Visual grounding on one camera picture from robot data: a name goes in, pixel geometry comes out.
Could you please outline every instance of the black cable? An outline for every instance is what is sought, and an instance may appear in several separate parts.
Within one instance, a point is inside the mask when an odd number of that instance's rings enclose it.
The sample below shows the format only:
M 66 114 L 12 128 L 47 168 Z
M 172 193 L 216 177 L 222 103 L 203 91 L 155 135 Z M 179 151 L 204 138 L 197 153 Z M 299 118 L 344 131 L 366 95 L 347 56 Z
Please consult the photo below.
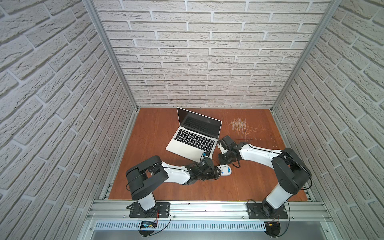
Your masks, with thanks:
M 158 211 L 158 210 L 159 209 L 158 209 L 157 204 L 156 204 L 153 208 L 151 208 L 150 210 L 146 211 L 145 218 L 152 217 L 156 213 L 156 211 Z
M 288 225 L 287 225 L 287 228 L 285 229 L 285 231 L 283 232 L 283 234 L 280 234 L 279 236 L 276 236 L 277 238 L 283 236 L 287 232 L 288 227 L 289 227 L 289 223 L 291 222 L 291 207 L 289 206 L 289 202 L 288 201 L 286 203 L 288 203 L 288 208 L 289 208 Z
M 170 168 L 170 169 L 176 169 L 176 170 L 181 170 L 181 171 L 184 171 L 184 172 L 188 172 L 188 170 L 187 171 L 185 171 L 184 169 L 178 169 L 178 168 L 174 168 L 174 167 L 163 167 L 163 168 Z
M 158 168 L 154 168 L 154 169 L 148 170 L 148 172 L 153 172 L 153 171 L 159 170 L 161 167 L 162 167 L 162 166 L 160 165 Z M 133 180 L 135 180 L 136 178 L 138 178 L 138 177 L 140 177 L 140 176 L 142 176 L 142 175 L 144 175 L 144 174 L 147 174 L 147 172 L 144 172 L 144 173 L 138 175 L 137 177 L 135 177 L 134 179 L 132 179 L 130 182 L 128 182 L 127 185 L 125 186 L 125 189 L 127 189 L 128 185 L 129 185 Z
M 215 161 L 215 162 L 218 164 L 218 166 L 220 166 L 220 164 L 219 164 L 215 159 L 212 158 L 212 160 Z M 221 177 L 221 172 L 222 172 L 222 169 L 221 169 L 221 167 L 220 167 L 220 174 L 218 175 L 218 177 L 215 178 L 215 179 L 207 179 L 207 180 L 209 180 L 209 181 L 214 181 L 214 180 L 219 179 L 219 178 Z
M 249 144 L 249 142 L 248 142 L 248 146 L 249 146 L 250 148 L 252 148 L 252 149 L 260 150 L 260 149 L 258 149 L 258 148 L 252 147 L 252 146 Z M 277 153 L 277 152 L 268 151 L 268 150 L 265 150 L 265 149 L 263 149 L 263 151 L 266 151 L 266 152 L 272 152 L 272 153 Z
M 233 139 L 233 141 L 236 141 L 236 140 L 253 140 L 254 138 L 239 138 L 239 139 Z
M 256 202 L 255 200 L 253 200 L 253 199 L 248 199 L 248 201 L 247 201 L 247 207 L 248 207 L 248 209 L 251 209 L 251 208 L 249 207 L 249 201 L 253 201 L 254 203 L 257 203 L 257 202 Z
M 169 222 L 168 222 L 167 226 L 165 226 L 162 230 L 166 229 L 166 228 L 168 227 L 168 225 L 170 224 L 170 221 L 172 220 L 172 215 L 171 215 L 170 213 L 168 213 L 168 214 L 169 214 L 169 216 L 170 216 Z M 155 234 L 158 234 L 158 233 L 161 232 L 162 230 L 160 230 L 160 231 L 158 231 L 158 232 L 156 232 L 156 233 L 154 233 L 154 234 L 150 234 L 150 235 L 148 235 L 148 236 L 145 236 L 145 237 L 150 237 L 150 236 L 153 236 L 153 235 L 155 235 Z
M 233 164 L 233 162 L 231 162 L 231 164 L 235 167 L 235 168 L 241 168 L 241 165 L 240 165 L 240 161 L 237 160 L 237 163 L 239 164 L 239 166 L 236 166 L 235 164 Z
M 157 209 L 157 214 L 156 214 L 156 218 L 155 218 L 155 220 L 153 221 L 153 225 L 154 225 L 154 227 L 157 227 L 157 223 L 158 223 L 158 221 L 159 221 L 159 210 L 158 210 L 158 208 L 157 208 L 157 205 L 156 205 L 156 209 Z M 142 225 L 142 223 L 140 224 L 140 231 L 139 231 L 139 233 L 142 235 L 142 237 L 144 236 L 144 237 L 149 237 L 148 235 L 143 235 L 141 232 L 142 232 L 142 227 L 141 227 L 141 225 Z
M 307 189 L 310 189 L 311 187 L 312 187 L 312 178 L 311 178 L 311 175 L 310 175 L 310 173 L 308 173 L 308 171 L 305 169 L 305 168 L 303 168 L 300 164 L 298 164 L 295 160 L 293 160 L 293 158 L 291 158 L 291 157 L 288 157 L 288 156 L 285 156 L 285 157 L 287 157 L 287 158 L 289 158 L 289 159 L 291 159 L 293 162 L 295 162 L 297 165 L 299 165 L 299 167 L 301 167 L 302 169 L 304 169 L 304 171 L 308 174 L 308 177 L 310 178 L 310 180 L 311 180 L 311 184 L 310 184 L 310 186 L 309 187 L 307 187 L 307 188 L 303 188 L 303 189 L 301 189 L 301 190 L 307 190 Z
M 132 203 L 131 205 L 127 206 L 127 209 L 132 210 L 131 206 L 132 206 L 133 204 L 134 204 L 134 203 Z

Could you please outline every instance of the silver laptop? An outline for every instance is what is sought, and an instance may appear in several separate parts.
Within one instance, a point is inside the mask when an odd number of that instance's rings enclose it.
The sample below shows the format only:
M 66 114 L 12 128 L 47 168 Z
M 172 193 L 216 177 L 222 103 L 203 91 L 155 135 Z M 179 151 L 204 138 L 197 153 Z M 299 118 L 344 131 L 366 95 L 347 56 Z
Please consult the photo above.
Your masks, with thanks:
M 177 115 L 180 127 L 166 149 L 195 162 L 200 162 L 203 152 L 212 158 L 221 121 L 182 108 L 177 108 Z

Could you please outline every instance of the wooden tabletop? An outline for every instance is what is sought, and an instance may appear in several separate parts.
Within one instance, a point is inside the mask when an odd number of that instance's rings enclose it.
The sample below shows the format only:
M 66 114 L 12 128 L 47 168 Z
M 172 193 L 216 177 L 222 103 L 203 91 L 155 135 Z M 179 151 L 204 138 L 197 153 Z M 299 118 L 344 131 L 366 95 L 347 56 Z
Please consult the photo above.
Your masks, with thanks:
M 229 135 L 232 139 L 252 138 L 251 144 L 268 149 L 285 148 L 280 133 L 267 109 L 190 109 L 221 120 L 220 139 Z M 237 131 L 232 125 L 246 122 L 246 130 Z M 161 160 L 172 165 L 182 166 L 193 161 L 171 153 L 166 147 L 179 127 L 175 108 L 141 108 L 119 172 L 113 183 L 109 199 L 131 198 L 125 187 L 125 172 L 138 163 L 159 155 Z M 213 159 L 218 162 L 220 150 L 215 148 Z M 232 174 L 215 181 L 197 181 L 192 185 L 163 183 L 153 193 L 156 200 L 210 200 L 210 201 L 262 201 L 275 187 L 277 179 L 273 169 L 252 161 L 240 161 L 241 168 L 232 167 Z M 290 198 L 290 201 L 307 201 L 303 191 Z

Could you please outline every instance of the vent grille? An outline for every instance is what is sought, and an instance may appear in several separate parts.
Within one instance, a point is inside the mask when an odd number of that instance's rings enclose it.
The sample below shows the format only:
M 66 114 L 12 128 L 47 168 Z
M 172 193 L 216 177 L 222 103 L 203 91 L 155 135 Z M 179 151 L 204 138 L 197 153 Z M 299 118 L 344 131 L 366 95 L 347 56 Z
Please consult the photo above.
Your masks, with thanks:
M 169 220 L 159 221 L 157 230 L 163 229 Z M 95 230 L 140 230 L 141 220 L 98 220 Z M 168 231 L 235 231 L 265 232 L 261 221 L 175 221 L 165 230 Z

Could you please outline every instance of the brick wall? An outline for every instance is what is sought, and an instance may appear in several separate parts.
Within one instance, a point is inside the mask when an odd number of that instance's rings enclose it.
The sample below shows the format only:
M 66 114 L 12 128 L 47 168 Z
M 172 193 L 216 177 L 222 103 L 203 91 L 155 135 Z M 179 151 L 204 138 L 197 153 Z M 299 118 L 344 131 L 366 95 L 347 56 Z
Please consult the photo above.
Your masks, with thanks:
M 94 2 L 142 107 L 271 107 L 328 5 Z
M 0 6 L 0 239 L 76 238 L 132 107 L 81 1 Z
M 343 0 L 274 112 L 344 239 L 384 238 L 383 6 Z

